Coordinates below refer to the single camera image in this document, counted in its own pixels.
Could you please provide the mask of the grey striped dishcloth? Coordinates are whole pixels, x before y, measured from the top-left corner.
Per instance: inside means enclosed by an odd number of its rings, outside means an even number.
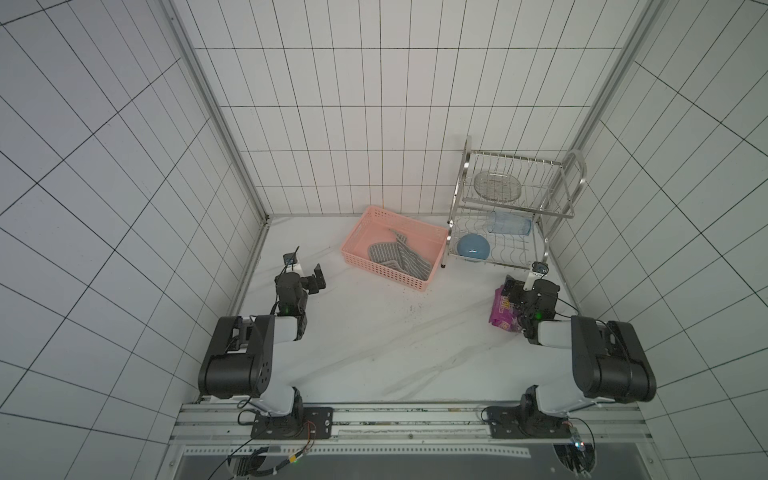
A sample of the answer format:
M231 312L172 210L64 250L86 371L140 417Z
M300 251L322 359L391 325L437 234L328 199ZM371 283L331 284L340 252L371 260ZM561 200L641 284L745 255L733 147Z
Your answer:
M428 280L433 264L410 248L406 235L394 229L390 232L395 239L371 244L368 247L369 259L418 280Z

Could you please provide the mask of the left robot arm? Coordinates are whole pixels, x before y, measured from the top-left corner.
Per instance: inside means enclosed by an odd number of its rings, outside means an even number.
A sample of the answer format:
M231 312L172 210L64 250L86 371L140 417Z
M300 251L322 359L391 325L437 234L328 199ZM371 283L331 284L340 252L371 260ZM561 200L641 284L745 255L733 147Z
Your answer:
M291 438L307 426L303 399L295 387L273 377L275 346L300 341L307 329L308 297L326 288L322 267L305 276L289 260L275 277L276 301L269 313L221 317L198 373L203 396L237 397L238 408L254 415L252 433Z

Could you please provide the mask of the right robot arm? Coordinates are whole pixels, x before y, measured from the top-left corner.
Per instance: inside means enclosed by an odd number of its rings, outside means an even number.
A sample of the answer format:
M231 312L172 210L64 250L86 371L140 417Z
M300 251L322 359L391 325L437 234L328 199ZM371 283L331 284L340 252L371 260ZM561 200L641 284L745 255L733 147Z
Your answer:
M573 432L569 415L601 403L649 402L657 381L634 327L572 315L555 307L560 287L531 274L510 276L496 290L493 325L521 333L536 347L570 353L568 371L543 385L529 387L514 407L489 407L495 438L564 438Z

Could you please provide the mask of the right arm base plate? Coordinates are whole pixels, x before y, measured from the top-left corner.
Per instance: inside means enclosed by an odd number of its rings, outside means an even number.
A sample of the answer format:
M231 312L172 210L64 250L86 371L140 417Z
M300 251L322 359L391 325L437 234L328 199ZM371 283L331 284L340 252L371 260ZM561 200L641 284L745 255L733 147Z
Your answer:
M533 407L489 406L481 417L493 439L568 439L569 428L562 417L544 414Z

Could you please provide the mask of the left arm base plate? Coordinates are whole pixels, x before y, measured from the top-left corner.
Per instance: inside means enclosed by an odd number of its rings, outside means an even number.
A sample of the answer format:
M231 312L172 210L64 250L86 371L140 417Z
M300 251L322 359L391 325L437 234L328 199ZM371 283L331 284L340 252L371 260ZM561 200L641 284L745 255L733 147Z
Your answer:
M297 409L290 415L258 414L252 423L254 440L325 440L331 437L334 410L328 407Z

